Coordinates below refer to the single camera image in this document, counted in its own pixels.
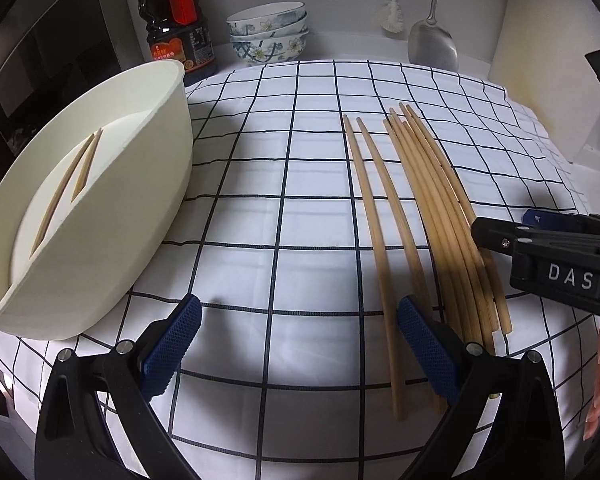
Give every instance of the ceramic bowl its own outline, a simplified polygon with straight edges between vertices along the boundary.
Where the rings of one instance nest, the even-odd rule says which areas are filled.
[[[231,36],[269,32],[298,22],[306,15],[302,2],[279,2],[241,10],[226,19]]]
[[[306,46],[308,36],[308,32],[303,32],[268,40],[240,41],[236,39],[232,40],[231,46],[238,58],[249,64],[280,63],[300,56]]]
[[[174,60],[118,74],[62,110],[20,153],[0,183],[0,330],[42,340],[77,335],[146,267],[189,182],[183,76]],[[74,187],[89,160],[74,153],[100,128],[84,188]],[[80,162],[42,243],[32,245],[72,160]]]
[[[286,27],[276,28],[275,30],[268,30],[267,32],[259,32],[257,34],[250,34],[248,36],[231,36],[231,41],[254,41],[254,40],[268,40],[269,38],[284,38],[285,36],[292,36],[294,34],[301,34],[306,32],[306,14],[303,18],[298,20],[291,25]]]

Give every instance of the white lettering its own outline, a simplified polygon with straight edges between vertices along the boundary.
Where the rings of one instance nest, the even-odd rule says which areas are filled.
[[[550,280],[557,280],[558,276],[560,276],[560,267],[558,267],[556,264],[550,264],[549,266],[549,279]]]
[[[569,269],[569,273],[567,274],[567,277],[564,279],[565,285],[567,282],[571,282],[572,286],[576,286],[576,280],[573,279],[573,269]]]
[[[585,284],[582,284],[582,288],[584,290],[589,290],[591,288],[591,279],[593,278],[593,272],[585,272],[584,273],[584,277],[583,280],[587,283],[587,285],[585,286]]]

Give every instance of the bottle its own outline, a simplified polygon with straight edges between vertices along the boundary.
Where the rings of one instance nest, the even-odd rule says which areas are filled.
[[[185,86],[218,72],[218,62],[199,1],[138,0],[140,16],[146,21],[151,56],[154,60],[181,61],[185,69]]]

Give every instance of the chopstick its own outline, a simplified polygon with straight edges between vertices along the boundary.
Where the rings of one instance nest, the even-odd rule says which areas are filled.
[[[440,147],[433,139],[433,136],[431,135],[429,130],[427,130],[427,127],[422,123],[418,115],[413,111],[413,108],[411,108],[411,106],[409,105],[406,107],[404,105],[401,105],[400,108],[402,109],[403,113],[406,111],[406,116],[411,116],[414,122],[418,125],[420,131],[422,132],[422,135],[433,150],[434,154],[436,155],[436,158],[438,159],[438,163],[440,164],[442,170],[446,174],[449,184],[451,184],[453,191],[458,197],[458,201],[462,207],[462,211],[464,213],[464,216],[466,217],[466,220],[469,224],[472,224],[476,218],[474,208],[469,202],[469,197],[467,196],[466,191],[462,186],[462,183],[460,182],[458,176],[451,167],[451,164],[449,163],[448,159],[446,158],[444,153],[442,153],[442,150],[440,150]],[[494,302],[496,305],[496,310],[498,311],[498,318],[500,320],[500,327],[502,329],[502,333],[509,334],[512,332],[513,326],[511,324],[509,308],[507,306],[507,300],[504,297],[504,290],[502,288],[502,282],[500,281],[498,269],[496,268],[493,256],[489,251],[480,250],[480,254],[482,255],[484,267],[486,269],[488,280],[491,284],[491,289],[493,291]]]
[[[462,254],[460,254],[461,251],[456,232],[450,221],[447,210],[450,206],[448,203],[445,205],[445,201],[442,199],[440,183],[433,174],[430,174],[424,160],[424,154],[411,138],[412,134],[408,132],[410,127],[408,124],[405,125],[400,121],[395,110],[391,108],[390,111],[390,122],[394,126],[394,130],[405,148],[410,166],[414,168],[419,178],[418,185],[421,188],[420,192],[424,198],[418,200],[416,195],[416,202],[418,205],[424,201],[430,203],[431,210],[434,212],[434,218],[429,218],[429,221],[425,225],[439,227],[439,232],[444,233],[444,237],[446,238],[446,249],[449,251],[449,261],[453,269],[452,279],[455,282],[454,288],[460,294],[460,320],[466,342],[475,341],[482,344],[482,331],[480,329],[474,290],[464,259],[462,258]]]
[[[353,133],[353,128],[351,127],[349,118],[346,115],[343,115],[342,120],[344,122],[347,139],[351,147],[353,164],[356,168],[358,181],[360,183],[362,201],[365,206],[366,220],[369,225],[371,243],[373,246],[374,258],[376,260],[376,269],[378,271],[378,284],[380,288],[380,299],[382,303],[382,312],[384,314],[384,329],[386,330],[386,341],[389,354],[389,372],[391,377],[391,396],[394,407],[394,416],[397,420],[404,420],[404,378],[400,373],[400,363],[398,360],[398,323],[396,314],[397,303],[395,301],[394,288],[391,282],[389,260],[386,255],[386,247],[384,245],[384,238],[382,236],[382,229],[380,227],[380,219],[378,218],[376,203],[374,202],[371,184],[369,183],[368,175],[366,174],[365,165],[362,160],[362,154],[360,153],[360,147],[358,146],[356,136]]]
[[[391,211],[394,214],[395,223],[398,227],[398,234],[400,235],[400,241],[402,242],[404,254],[407,257],[407,262],[409,263],[409,269],[411,271],[413,281],[413,290],[418,300],[418,304],[423,306],[428,312],[431,310],[431,299],[427,289],[427,281],[424,277],[422,262],[420,261],[418,249],[416,248],[416,243],[413,240],[413,234],[411,233],[409,223],[407,222],[404,209],[402,209],[400,198],[398,197],[398,193],[395,190],[394,183],[391,180],[391,176],[387,171],[384,161],[382,160],[382,156],[380,155],[380,152],[378,152],[378,148],[369,134],[369,130],[366,129],[365,123],[362,122],[362,119],[357,118],[356,121],[358,122],[362,136],[365,139],[366,146],[369,148],[369,152],[371,152],[371,157],[376,165],[376,170],[378,170],[380,180],[382,181],[382,186],[384,187],[389,205],[391,206]]]
[[[462,266],[464,266],[464,270],[466,270],[470,282],[470,290],[474,296],[474,303],[468,303],[470,309],[469,315],[474,327],[474,331],[480,331],[480,334],[482,335],[482,342],[485,348],[493,355],[495,354],[495,346],[493,342],[493,333],[490,320],[490,312],[492,312],[493,309],[490,309],[488,305],[488,301],[491,301],[491,297],[489,297],[488,300],[485,298],[484,289],[477,272],[477,263],[472,257],[471,246],[474,244],[473,240],[468,238],[470,235],[468,233],[466,219],[464,218],[462,211],[458,211],[459,207],[458,209],[454,208],[454,204],[457,205],[458,202],[456,201],[455,195],[453,195],[451,186],[449,185],[449,182],[446,179],[446,176],[440,168],[440,165],[435,159],[433,153],[429,153],[427,149],[425,149],[426,146],[426,148],[428,148],[430,151],[429,145],[424,140],[420,142],[421,139],[416,132],[417,129],[417,124],[414,124],[413,122],[411,122],[409,128],[406,128],[411,136],[411,140],[413,141],[415,149],[422,158],[423,167],[428,171],[429,180],[440,193],[440,197],[445,207],[445,212],[441,214],[441,217],[444,218],[444,221],[448,221],[450,223],[451,229],[454,232],[454,236],[457,241],[457,243],[453,245],[456,261],[461,269],[462,276],[464,276],[464,272],[462,270]],[[473,311],[473,305],[475,305],[477,309],[475,315]]]
[[[75,182],[74,194],[71,197],[71,202],[73,202],[76,199],[76,197],[84,189],[84,186],[86,186],[87,184],[87,177],[89,176],[91,163],[93,162],[93,157],[96,154],[96,148],[98,147],[98,143],[100,142],[100,137],[102,136],[102,128],[99,128],[95,135],[96,138],[89,148],[89,151],[84,159],[82,169],[80,170],[80,174],[78,175],[78,180],[76,180]]]
[[[429,209],[427,197],[424,195],[420,186],[420,179],[410,165],[406,151],[394,131],[392,124],[386,119],[382,123],[394,144],[402,169],[411,185],[411,190],[418,203],[418,209],[420,210],[422,222],[425,225],[427,236],[429,237],[433,258],[436,262],[436,270],[438,272],[438,279],[440,280],[440,293],[442,294],[442,300],[445,305],[448,323],[454,332],[463,338],[464,330],[460,321],[460,309],[457,301],[459,294],[456,296],[456,286],[454,284],[454,279],[452,278],[453,271],[445,249],[448,242],[446,241],[444,233],[439,232],[435,222],[432,222],[433,216]]]
[[[58,208],[58,203],[62,198],[62,194],[66,189],[66,185],[69,183],[69,180],[74,174],[75,168],[78,166],[78,163],[80,163],[80,159],[84,155],[84,152],[87,151],[87,148],[93,142],[94,137],[95,135],[91,134],[86,140],[86,142],[80,147],[80,150],[78,150],[78,153],[75,155],[74,160],[71,161],[71,164],[69,164],[69,167],[64,172],[62,179],[60,179],[58,187],[56,187],[56,191],[51,197],[49,205],[46,207],[45,214],[42,217],[42,221],[40,222],[40,226],[38,227],[38,232],[36,234],[35,240],[33,241],[33,247],[31,248],[31,254],[29,255],[29,257],[33,256],[33,253],[36,252],[36,249],[40,246],[42,240],[45,239],[46,230],[49,229],[49,224],[51,223],[51,219],[53,218],[54,213],[56,212],[56,208]]]

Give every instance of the checkered tablecloth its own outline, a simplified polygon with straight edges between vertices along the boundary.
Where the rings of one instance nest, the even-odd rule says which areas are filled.
[[[0,333],[0,366],[14,378],[16,408],[35,428],[60,349],[106,352],[193,291],[203,301],[202,327],[152,407],[203,479],[397,479],[440,416],[406,345],[409,416],[398,423],[392,415],[374,258],[340,113],[363,118],[372,133],[432,298],[439,294],[427,239],[382,126],[389,108],[404,102],[423,117],[479,216],[519,221],[529,207],[586,212],[566,161],[535,115],[501,87],[423,67],[293,62],[188,90],[194,165],[166,240],[132,290],[84,334],[41,342]],[[404,251],[359,140],[402,297],[410,292]],[[496,334],[497,353],[535,348],[544,356],[567,436],[584,421],[592,394],[595,321],[512,290],[510,260],[498,264],[514,332]],[[100,399],[125,463],[142,471],[115,406]],[[475,463],[497,405],[488,402],[463,468]]]

